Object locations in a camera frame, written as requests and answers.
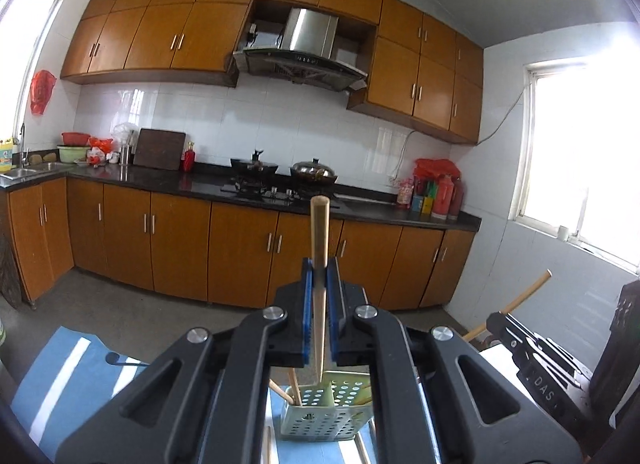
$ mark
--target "red plastic bag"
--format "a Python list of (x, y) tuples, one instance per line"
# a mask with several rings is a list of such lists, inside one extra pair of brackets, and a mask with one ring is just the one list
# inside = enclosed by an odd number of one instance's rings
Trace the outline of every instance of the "red plastic bag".
[(89, 146), (100, 148), (105, 154), (113, 149), (113, 139), (98, 139), (97, 137), (89, 137)]
[(449, 174), (451, 178), (460, 177), (460, 170), (449, 159), (416, 159), (414, 176), (438, 180)]
[(31, 96), (31, 113), (34, 116), (44, 114), (56, 81), (57, 78), (48, 70), (41, 70), (33, 75), (29, 92)]

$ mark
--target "striped cloth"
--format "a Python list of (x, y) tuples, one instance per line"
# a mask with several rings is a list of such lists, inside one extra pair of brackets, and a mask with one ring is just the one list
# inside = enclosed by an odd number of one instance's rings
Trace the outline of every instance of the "striped cloth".
[[(60, 327), (20, 383), (11, 408), (52, 462), (62, 441), (144, 370), (107, 364), (104, 357), (109, 351), (94, 335)], [(139, 362), (133, 358), (126, 361)], [(268, 449), (271, 464), (360, 464), (353, 440), (315, 443), (282, 440), (279, 435), (283, 405), (284, 401), (270, 390), (265, 424), (275, 434)], [(375, 464), (368, 426), (361, 434), (369, 459)]]

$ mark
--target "gray floor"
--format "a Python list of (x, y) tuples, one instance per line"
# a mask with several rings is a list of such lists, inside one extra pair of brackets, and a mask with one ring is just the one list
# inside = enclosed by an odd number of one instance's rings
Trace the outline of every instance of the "gray floor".
[[(111, 350), (150, 362), (193, 326), (218, 332), (237, 326), (249, 309), (207, 305), (138, 290), (82, 272), (69, 271), (37, 302), (12, 309), (0, 297), (0, 318), (7, 336), (0, 360), (18, 383), (59, 326), (97, 335)], [(402, 322), (422, 330), (447, 325), (466, 332), (440, 307), (398, 314)], [(335, 368), (329, 361), (329, 368)], [(288, 384), (286, 371), (272, 378)], [(300, 384), (315, 379), (307, 367), (298, 371)]]

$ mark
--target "white stripe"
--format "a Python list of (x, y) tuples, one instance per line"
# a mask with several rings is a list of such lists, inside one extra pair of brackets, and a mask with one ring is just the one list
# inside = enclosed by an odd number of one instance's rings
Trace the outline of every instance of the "white stripe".
[[(139, 363), (140, 360), (134, 358), (127, 358), (125, 363)], [(133, 378), (136, 376), (136, 371), (139, 367), (122, 367), (116, 385), (113, 387), (113, 393), (111, 397), (115, 396), (120, 390), (127, 386)]]
[(53, 381), (51, 388), (47, 392), (42, 404), (40, 405), (40, 409), (36, 414), (36, 417), (33, 419), (33, 423), (31, 424), (31, 429), (29, 430), (29, 437), (36, 443), (40, 444), (40, 440), (42, 439), (42, 434), (44, 433), (44, 429), (47, 426), (47, 422), (49, 421), (49, 417), (51, 412), (56, 406), (62, 391), (65, 389), (66, 384), (69, 382), (71, 375), (74, 373), (74, 370), (78, 366), (82, 355), (87, 350), (87, 347), (91, 344), (91, 342), (86, 338), (80, 338), (76, 343), (76, 346), (69, 354), (69, 357), (66, 359), (65, 364), (60, 368), (59, 373), (56, 376), (56, 379)]
[(340, 453), (342, 453), (344, 464), (362, 464), (362, 459), (358, 453), (356, 441), (339, 440), (338, 447), (340, 448)]
[(276, 431), (273, 427), (273, 410), (271, 409), (271, 393), (267, 390), (267, 405), (264, 409), (264, 425), (271, 426), (271, 447), (270, 451), (270, 464), (280, 464), (278, 460), (278, 447), (276, 446)]

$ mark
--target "perforated basket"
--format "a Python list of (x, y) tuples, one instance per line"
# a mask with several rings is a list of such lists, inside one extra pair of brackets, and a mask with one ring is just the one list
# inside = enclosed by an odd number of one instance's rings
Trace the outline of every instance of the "perforated basket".
[(373, 417), (368, 374), (328, 370), (320, 383), (301, 385), (300, 395), (302, 406), (285, 402), (282, 409), (280, 433), (289, 440), (351, 440)]

